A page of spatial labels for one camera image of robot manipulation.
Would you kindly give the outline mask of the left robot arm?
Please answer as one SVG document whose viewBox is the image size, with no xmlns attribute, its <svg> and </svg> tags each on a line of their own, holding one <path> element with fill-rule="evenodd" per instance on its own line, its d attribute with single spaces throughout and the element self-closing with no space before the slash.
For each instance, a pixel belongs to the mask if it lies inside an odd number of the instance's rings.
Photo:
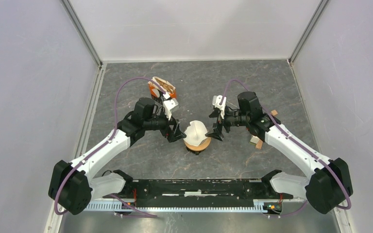
<svg viewBox="0 0 373 233">
<path fill-rule="evenodd" d="M 133 146 L 146 131 L 160 131 L 170 143 L 185 138 L 179 121 L 172 115 L 178 106 L 177 99 L 165 100 L 157 106 L 151 98 L 140 98 L 134 109 L 95 147 L 70 162 L 60 160 L 56 163 L 48 191 L 55 202 L 55 212 L 61 215 L 58 210 L 61 205 L 65 211 L 77 215 L 92 200 L 110 194 L 129 197 L 133 184 L 123 175 L 112 172 L 97 178 L 96 174 L 115 156 Z"/>
</svg>

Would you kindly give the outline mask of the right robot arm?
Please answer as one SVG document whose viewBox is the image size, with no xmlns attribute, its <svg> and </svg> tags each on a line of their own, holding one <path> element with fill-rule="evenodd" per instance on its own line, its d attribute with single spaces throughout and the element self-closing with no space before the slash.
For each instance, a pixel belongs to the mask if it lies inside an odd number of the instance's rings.
<svg viewBox="0 0 373 233">
<path fill-rule="evenodd" d="M 270 172 L 263 177 L 261 185 L 265 197 L 289 194 L 305 200 L 321 214 L 334 208 L 349 210 L 352 207 L 353 187 L 344 160 L 330 159 L 297 138 L 260 104 L 255 92 L 242 92 L 237 99 L 238 108 L 232 109 L 226 105 L 225 96 L 213 97 L 213 111 L 209 116 L 216 122 L 213 131 L 206 136 L 222 141 L 223 131 L 230 132 L 231 127 L 243 126 L 259 142 L 280 151 L 303 172 L 303 176 L 289 175 L 280 170 Z"/>
</svg>

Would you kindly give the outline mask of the dark glass carafe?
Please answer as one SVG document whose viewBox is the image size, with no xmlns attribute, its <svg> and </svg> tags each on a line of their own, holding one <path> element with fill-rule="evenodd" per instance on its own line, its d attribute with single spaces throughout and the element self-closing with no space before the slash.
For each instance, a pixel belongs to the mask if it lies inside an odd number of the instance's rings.
<svg viewBox="0 0 373 233">
<path fill-rule="evenodd" d="M 190 150 L 190 149 L 187 149 L 187 150 L 194 155 L 199 155 L 200 153 L 204 152 L 204 150 Z"/>
</svg>

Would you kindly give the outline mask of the white paper coffee filter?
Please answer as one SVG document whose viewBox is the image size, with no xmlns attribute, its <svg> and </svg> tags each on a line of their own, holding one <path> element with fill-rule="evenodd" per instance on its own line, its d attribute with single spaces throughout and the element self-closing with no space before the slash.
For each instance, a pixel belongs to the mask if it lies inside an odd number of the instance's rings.
<svg viewBox="0 0 373 233">
<path fill-rule="evenodd" d="M 206 126 L 198 120 L 191 121 L 189 126 L 185 129 L 184 142 L 191 146 L 199 146 L 203 141 L 207 139 L 205 134 L 208 132 Z"/>
</svg>

